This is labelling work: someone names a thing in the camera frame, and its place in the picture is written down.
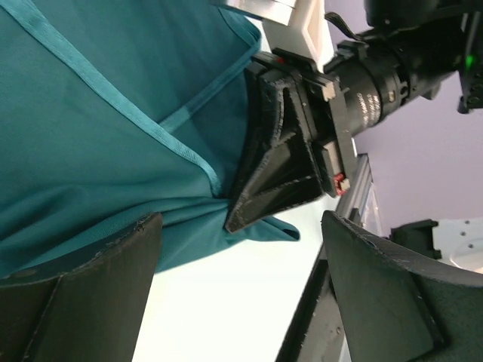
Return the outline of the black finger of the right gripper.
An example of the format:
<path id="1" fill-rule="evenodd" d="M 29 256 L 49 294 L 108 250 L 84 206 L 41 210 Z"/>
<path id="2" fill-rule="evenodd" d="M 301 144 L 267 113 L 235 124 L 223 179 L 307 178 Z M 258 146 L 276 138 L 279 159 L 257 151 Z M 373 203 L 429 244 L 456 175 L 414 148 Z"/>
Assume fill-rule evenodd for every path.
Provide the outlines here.
<path id="1" fill-rule="evenodd" d="M 249 67 L 245 81 L 248 129 L 224 224 L 230 233 L 324 193 L 312 150 L 318 131 L 301 77 Z"/>

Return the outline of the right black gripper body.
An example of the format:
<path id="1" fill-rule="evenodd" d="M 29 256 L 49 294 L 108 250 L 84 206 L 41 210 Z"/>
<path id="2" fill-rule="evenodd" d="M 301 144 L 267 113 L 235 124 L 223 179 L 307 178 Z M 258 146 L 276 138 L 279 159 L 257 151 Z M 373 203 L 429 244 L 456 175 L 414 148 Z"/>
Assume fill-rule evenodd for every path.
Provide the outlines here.
<path id="1" fill-rule="evenodd" d="M 301 77 L 318 131 L 312 150 L 321 174 L 323 195 L 346 193 L 355 169 L 355 156 L 345 127 L 347 108 L 339 79 L 321 74 L 314 61 L 280 49 L 255 55 L 252 67 L 279 69 Z"/>

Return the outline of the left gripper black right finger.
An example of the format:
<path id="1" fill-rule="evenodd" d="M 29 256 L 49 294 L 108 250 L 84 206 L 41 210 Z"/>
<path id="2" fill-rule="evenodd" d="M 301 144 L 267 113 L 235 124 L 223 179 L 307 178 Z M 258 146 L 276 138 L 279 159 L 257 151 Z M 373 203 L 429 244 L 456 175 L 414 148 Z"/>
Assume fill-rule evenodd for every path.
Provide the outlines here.
<path id="1" fill-rule="evenodd" d="M 482 359 L 482 276 L 326 211 L 323 244 L 353 361 Z"/>

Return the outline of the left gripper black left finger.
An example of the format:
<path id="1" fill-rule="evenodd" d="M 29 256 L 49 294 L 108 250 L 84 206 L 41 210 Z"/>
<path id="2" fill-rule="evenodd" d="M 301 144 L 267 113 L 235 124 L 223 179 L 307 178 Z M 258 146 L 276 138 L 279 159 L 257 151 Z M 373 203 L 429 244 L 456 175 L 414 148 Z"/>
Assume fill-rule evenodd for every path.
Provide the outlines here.
<path id="1" fill-rule="evenodd" d="M 130 361 L 162 245 L 152 213 L 1 279 L 3 361 Z"/>

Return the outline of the teal satin napkin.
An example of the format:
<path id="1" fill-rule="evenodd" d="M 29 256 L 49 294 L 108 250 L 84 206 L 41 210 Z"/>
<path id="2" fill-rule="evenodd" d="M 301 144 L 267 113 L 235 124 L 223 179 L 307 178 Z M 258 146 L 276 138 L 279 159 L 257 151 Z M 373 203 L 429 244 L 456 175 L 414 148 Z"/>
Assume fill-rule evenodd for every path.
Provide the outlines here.
<path id="1" fill-rule="evenodd" d="M 164 219 L 164 271 L 243 240 L 296 241 L 268 217 L 231 234 L 262 35 L 207 1 L 1 3 L 1 273 Z"/>

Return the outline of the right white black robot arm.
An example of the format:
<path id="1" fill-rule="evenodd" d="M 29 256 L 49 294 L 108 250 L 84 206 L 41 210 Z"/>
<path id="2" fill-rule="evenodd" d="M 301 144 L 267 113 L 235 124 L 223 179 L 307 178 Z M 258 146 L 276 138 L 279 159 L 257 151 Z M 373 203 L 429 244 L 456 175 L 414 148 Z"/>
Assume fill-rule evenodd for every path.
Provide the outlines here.
<path id="1" fill-rule="evenodd" d="M 260 20 L 269 51 L 245 69 L 248 131 L 228 232 L 347 193 L 353 138 L 458 73 L 465 114 L 482 106 L 480 1 L 366 1 L 353 32 L 322 1 L 222 1 Z"/>

